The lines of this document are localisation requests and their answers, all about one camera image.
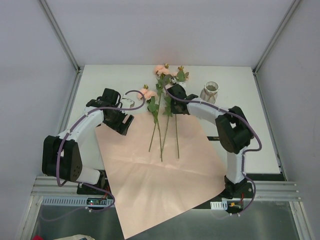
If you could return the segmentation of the pink flower stem pale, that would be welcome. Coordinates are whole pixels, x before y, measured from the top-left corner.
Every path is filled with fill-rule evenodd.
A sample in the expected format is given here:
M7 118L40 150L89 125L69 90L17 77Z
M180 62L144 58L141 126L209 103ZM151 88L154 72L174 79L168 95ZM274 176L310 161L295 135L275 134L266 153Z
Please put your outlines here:
M171 113L171 97L166 93L166 89L172 87L177 83L175 77L171 74L165 75L163 77L163 82L164 82L164 112L163 115L165 116L165 131L164 131L164 137L162 141L162 150L165 148L165 143L166 143L166 138L167 138L167 133L168 133L168 127L169 127L169 120L170 117L173 116Z

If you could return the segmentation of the black ribbon gold lettering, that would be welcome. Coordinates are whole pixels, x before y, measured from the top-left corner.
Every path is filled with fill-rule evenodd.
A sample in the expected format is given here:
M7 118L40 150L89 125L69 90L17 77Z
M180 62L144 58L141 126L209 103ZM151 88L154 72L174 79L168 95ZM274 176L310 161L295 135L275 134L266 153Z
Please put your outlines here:
M219 141L220 138L218 136L207 136L207 139L209 141Z

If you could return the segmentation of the pink wrapping paper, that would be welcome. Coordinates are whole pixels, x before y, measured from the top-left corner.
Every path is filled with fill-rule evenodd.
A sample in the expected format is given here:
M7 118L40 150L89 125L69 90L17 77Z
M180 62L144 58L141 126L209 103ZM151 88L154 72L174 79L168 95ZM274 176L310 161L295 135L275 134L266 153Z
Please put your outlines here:
M159 118L161 141L166 117ZM151 150L153 117L135 115L127 135L105 125L95 129L115 208L125 239L174 218L214 197L225 188L226 167L192 115L169 119L163 162L158 128Z

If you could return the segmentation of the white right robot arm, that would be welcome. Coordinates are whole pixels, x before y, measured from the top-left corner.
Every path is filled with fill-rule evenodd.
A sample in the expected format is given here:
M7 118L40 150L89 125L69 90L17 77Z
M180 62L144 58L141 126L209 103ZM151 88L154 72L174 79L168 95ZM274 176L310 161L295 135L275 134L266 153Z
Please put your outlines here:
M187 95L185 89L175 84L165 92L170 97L170 111L174 115L192 115L216 126L221 146L227 152L227 172L222 197L232 199L242 193L247 184L245 151L254 137L253 130L240 107L223 109L195 94Z

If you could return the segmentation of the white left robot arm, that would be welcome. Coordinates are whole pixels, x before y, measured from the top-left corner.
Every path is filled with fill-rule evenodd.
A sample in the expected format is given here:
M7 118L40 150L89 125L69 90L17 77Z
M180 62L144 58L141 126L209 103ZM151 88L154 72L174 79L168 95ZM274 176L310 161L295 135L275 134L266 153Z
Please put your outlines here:
M105 181L101 179L102 173L83 165L80 145L101 124L125 136L134 117L123 109L129 109L131 103L132 100L126 103L119 92L105 88L101 96L86 104L83 115L70 129L45 138L42 173L51 177L59 173L59 178L64 181L86 183L94 194L102 194L106 188Z

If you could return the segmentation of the white ribbed vase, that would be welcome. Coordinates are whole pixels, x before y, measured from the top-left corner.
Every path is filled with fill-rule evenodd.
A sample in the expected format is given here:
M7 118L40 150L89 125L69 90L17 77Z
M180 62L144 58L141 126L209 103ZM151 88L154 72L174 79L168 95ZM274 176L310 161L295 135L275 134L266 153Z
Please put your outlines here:
M200 98L211 104L215 104L218 97L219 85L215 81L208 81L204 84Z

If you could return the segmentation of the beige cloth bottom edge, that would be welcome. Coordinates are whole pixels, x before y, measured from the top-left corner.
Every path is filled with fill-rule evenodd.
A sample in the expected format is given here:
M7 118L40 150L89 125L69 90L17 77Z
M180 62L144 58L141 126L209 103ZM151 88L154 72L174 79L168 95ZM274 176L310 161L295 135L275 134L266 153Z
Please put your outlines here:
M89 235L76 234L72 236L56 238L55 240L95 240L95 239Z

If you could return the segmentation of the red object bottom edge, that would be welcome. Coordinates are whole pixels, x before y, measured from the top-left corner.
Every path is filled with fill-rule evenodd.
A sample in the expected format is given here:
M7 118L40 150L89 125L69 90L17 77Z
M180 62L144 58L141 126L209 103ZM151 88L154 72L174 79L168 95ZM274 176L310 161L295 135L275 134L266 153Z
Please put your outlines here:
M32 240L44 240L41 236L36 235L32 238Z

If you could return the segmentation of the left aluminium frame post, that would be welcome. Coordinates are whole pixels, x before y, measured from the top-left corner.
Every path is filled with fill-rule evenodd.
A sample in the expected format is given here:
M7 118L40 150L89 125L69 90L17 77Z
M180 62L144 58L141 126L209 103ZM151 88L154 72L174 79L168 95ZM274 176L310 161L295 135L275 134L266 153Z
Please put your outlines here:
M59 23L57 22L54 13L52 12L48 1L47 0L38 0L37 1L45 15L45 17L47 18L60 46L62 47L64 53L66 54L70 64L72 65L72 67L74 68L75 72L78 74L81 70L81 66L78 64L60 26Z

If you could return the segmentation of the aluminium frame post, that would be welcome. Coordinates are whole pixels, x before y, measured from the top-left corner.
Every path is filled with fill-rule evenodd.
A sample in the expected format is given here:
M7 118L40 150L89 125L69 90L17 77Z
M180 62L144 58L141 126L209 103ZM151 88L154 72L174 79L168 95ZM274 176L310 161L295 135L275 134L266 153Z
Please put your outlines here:
M257 64L252 69L252 73L253 73L254 76L256 76L257 73L259 72L259 70L261 69L261 67L264 64L265 60L267 59L268 55L271 53L272 49L276 45L276 43L277 43L278 39L280 38L281 34L286 29L287 25L291 21L292 17L296 13L296 11L298 10L298 8L299 8L299 6L301 5L302 2L303 2L303 0L293 0L290 3L289 8L287 9L287 11L285 12L283 18L279 22L275 32L273 33L273 35L270 38L268 44L266 45L266 47L265 47L262 55L260 56Z
M81 66L78 64L60 26L59 23L57 22L54 13L52 12L48 1L47 0L38 0L37 1L45 15L45 17L47 18L60 46L62 47L64 53L66 54L70 64L72 65L72 67L74 68L75 72L78 74L81 70Z

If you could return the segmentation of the right aluminium frame post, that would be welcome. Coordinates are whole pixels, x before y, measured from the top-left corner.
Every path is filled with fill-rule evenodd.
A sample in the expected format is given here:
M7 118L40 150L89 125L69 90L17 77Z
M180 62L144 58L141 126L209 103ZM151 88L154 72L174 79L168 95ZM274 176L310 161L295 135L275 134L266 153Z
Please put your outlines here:
M275 32L273 33L273 35L270 38L268 44L266 45L266 47L265 47L262 55L260 56L257 64L252 69L252 73L253 73L254 76L256 76L257 73L259 72L259 70L261 69L261 67L264 64L265 60L267 59L268 55L271 53L272 49L276 45L276 43L277 43L278 39L280 38L281 34L286 29L287 25L291 21L292 17L296 13L296 11L298 10L298 8L299 8L299 6L301 5L302 2L303 2L303 0L293 0L290 3L289 8L287 9L287 11L285 12L283 18L279 22Z

